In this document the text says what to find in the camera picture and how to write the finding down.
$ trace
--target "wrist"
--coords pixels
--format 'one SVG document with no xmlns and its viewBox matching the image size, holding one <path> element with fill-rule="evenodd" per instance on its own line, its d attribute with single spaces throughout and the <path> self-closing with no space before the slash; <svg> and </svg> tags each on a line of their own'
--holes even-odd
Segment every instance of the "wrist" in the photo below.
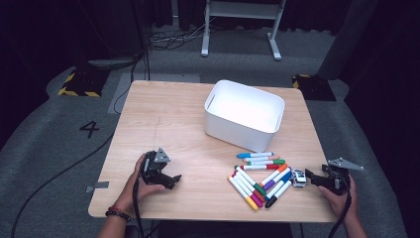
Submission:
<svg viewBox="0 0 420 238">
<path fill-rule="evenodd" d="M 133 210 L 133 202 L 131 200 L 129 201 L 129 200 L 117 199 L 112 206 L 118 209 L 121 209 L 123 211 L 126 211 L 128 213 L 132 213 L 132 210 Z"/>
</svg>

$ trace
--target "white plastic bin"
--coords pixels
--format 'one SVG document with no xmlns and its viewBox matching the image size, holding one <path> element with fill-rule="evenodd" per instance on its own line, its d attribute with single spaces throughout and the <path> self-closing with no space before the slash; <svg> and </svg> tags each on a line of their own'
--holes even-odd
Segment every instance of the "white plastic bin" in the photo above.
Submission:
<svg viewBox="0 0 420 238">
<path fill-rule="evenodd" d="M 264 152 L 280 127 L 284 100 L 223 79 L 210 92 L 204 108 L 208 135 L 253 152 Z"/>
</svg>

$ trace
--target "person's right hand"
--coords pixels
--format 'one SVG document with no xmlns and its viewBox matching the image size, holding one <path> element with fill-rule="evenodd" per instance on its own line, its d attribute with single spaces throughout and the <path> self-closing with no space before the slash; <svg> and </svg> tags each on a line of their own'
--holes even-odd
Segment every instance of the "person's right hand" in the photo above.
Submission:
<svg viewBox="0 0 420 238">
<path fill-rule="evenodd" d="M 330 202 L 334 214 L 336 214 L 337 217 L 340 217 L 346 204 L 347 193 L 336 195 L 321 185 L 318 186 L 318 190 Z M 352 204 L 350 205 L 349 211 L 347 212 L 345 221 L 349 220 L 350 218 L 358 217 L 358 194 L 356 193 L 356 183 L 352 176 L 350 176 L 350 195 L 352 196 Z"/>
</svg>

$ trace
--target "bracelet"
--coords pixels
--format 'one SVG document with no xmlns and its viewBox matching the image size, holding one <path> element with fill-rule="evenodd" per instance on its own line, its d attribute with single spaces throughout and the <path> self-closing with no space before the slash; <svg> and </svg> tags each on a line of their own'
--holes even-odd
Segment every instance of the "bracelet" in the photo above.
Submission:
<svg viewBox="0 0 420 238">
<path fill-rule="evenodd" d="M 127 215 L 126 213 L 121 212 L 121 211 L 116 211 L 116 210 L 110 210 L 110 209 L 108 209 L 105 212 L 105 215 L 106 216 L 115 215 L 115 216 L 119 216 L 119 217 L 124 218 L 127 222 L 131 221 L 131 217 L 129 215 Z"/>
</svg>

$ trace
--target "person's left hand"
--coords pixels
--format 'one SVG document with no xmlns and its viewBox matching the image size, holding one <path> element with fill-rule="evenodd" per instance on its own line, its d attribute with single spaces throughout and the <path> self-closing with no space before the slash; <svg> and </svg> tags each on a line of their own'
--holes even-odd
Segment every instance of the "person's left hand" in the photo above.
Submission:
<svg viewBox="0 0 420 238">
<path fill-rule="evenodd" d="M 130 214 L 134 213 L 134 206 L 133 206 L 133 186 L 136 181 L 137 174 L 139 173 L 140 166 L 145 159 L 146 155 L 142 154 L 140 158 L 136 162 L 135 169 L 133 173 L 130 175 L 129 179 L 126 182 L 126 185 L 124 186 L 123 191 L 121 192 L 118 199 L 115 201 L 115 206 L 118 207 L 121 210 L 124 210 Z M 165 187 L 161 184 L 153 184 L 153 185 L 147 185 L 143 178 L 139 178 L 139 193 L 138 193 L 138 201 L 141 201 L 144 197 L 156 193 L 159 191 L 165 190 Z"/>
</svg>

